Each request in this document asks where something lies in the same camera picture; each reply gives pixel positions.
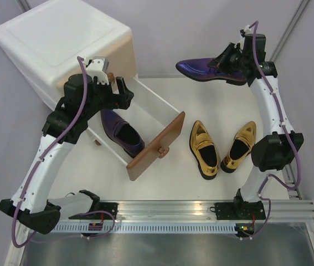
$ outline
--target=shoe sole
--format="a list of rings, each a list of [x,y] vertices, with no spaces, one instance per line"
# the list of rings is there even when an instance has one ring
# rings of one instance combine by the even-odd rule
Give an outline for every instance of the shoe sole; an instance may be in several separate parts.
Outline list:
[[[187,78],[190,78],[192,80],[198,81],[198,82],[207,82],[207,81],[212,81],[212,80],[225,80],[226,83],[231,84],[231,85],[235,85],[235,86],[243,86],[246,84],[246,81],[235,81],[235,80],[229,80],[229,79],[224,79],[224,78],[213,78],[213,79],[208,79],[208,80],[204,80],[204,79],[196,79],[193,78],[192,76],[182,73],[177,67],[176,69],[183,74],[184,76],[186,76]]]
[[[236,169],[228,168],[228,167],[226,166],[226,164],[224,163],[224,159],[223,159],[222,162],[221,162],[221,169],[222,169],[224,172],[226,172],[226,173],[233,173],[235,170],[237,170],[237,168],[236,168]]]
[[[205,179],[205,180],[212,180],[212,179],[214,179],[214,178],[216,177],[217,173],[216,173],[214,176],[207,176],[207,175],[205,175],[205,174],[202,172],[202,170],[201,170],[201,165],[200,165],[200,163],[199,163],[199,160],[197,160],[197,157],[196,157],[194,151],[193,151],[192,148],[191,148],[191,136],[192,136],[192,129],[191,129],[190,138],[189,138],[189,148],[190,148],[190,150],[191,150],[191,153],[193,154],[193,156],[195,157],[195,159],[196,159],[196,161],[197,161],[197,166],[198,166],[198,168],[199,168],[199,172],[200,172],[202,178]]]
[[[104,129],[104,132],[105,132],[106,136],[107,136],[112,142],[118,144],[118,145],[121,147],[121,145],[120,145],[119,143],[117,143],[117,142],[114,141],[111,137],[109,137],[109,135],[106,133],[105,129]],[[124,148],[123,148],[123,150],[124,150],[132,159],[136,158],[137,155],[134,156],[134,155],[130,154],[130,153],[129,153],[128,151],[126,151]]]

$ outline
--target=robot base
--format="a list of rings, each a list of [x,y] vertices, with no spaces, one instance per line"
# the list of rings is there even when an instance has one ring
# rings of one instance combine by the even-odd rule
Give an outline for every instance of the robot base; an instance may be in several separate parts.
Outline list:
[[[233,202],[218,202],[214,204],[214,211],[217,220],[265,220],[264,205],[261,201],[243,201],[240,189],[236,193]]]

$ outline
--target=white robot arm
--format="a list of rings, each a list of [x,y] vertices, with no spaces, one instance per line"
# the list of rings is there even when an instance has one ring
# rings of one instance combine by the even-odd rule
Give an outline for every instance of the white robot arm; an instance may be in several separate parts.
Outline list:
[[[250,31],[252,26],[255,26],[254,34]],[[253,214],[257,220],[265,219],[260,192],[268,177],[275,177],[292,190],[300,182],[298,178],[295,186],[288,187],[274,175],[294,157],[298,163],[297,151],[303,144],[303,135],[294,132],[284,111],[275,64],[265,61],[266,38],[263,34],[256,34],[258,22],[252,26],[240,31],[242,40],[239,43],[230,43],[220,56],[208,64],[225,74],[232,75],[236,71],[243,74],[256,97],[264,129],[264,137],[251,151],[254,166],[246,183],[238,190],[232,203],[216,204],[217,219],[246,220],[252,219]]]
[[[127,109],[133,98],[121,77],[116,78],[119,94],[112,91],[106,74],[109,62],[96,57],[79,63],[83,74],[72,75],[64,84],[64,96],[47,117],[35,159],[17,192],[0,202],[0,210],[30,229],[49,233],[61,219],[99,209],[100,199],[89,191],[74,196],[48,199],[56,175],[87,129],[88,120],[101,109]]]

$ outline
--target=drawer handle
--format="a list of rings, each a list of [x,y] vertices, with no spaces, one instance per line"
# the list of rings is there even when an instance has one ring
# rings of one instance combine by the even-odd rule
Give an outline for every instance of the drawer handle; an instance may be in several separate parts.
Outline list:
[[[159,159],[161,159],[161,158],[163,158],[166,154],[168,154],[168,152],[169,152],[169,147],[167,147],[166,149],[164,149],[163,147],[160,147],[159,148],[159,150],[158,150],[158,152],[159,152]]]

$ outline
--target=shoe insole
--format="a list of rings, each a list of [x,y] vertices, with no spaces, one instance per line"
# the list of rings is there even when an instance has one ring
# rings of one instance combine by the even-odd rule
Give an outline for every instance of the shoe insole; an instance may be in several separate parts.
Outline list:
[[[217,165],[217,155],[213,145],[202,148],[199,152],[202,159],[208,166],[215,167]]]
[[[137,145],[140,143],[140,137],[137,131],[129,124],[123,125],[116,137],[130,145]]]
[[[233,160],[238,160],[248,151],[249,151],[249,148],[248,146],[246,146],[244,142],[242,142],[241,140],[234,140],[233,146],[229,152],[229,156]]]

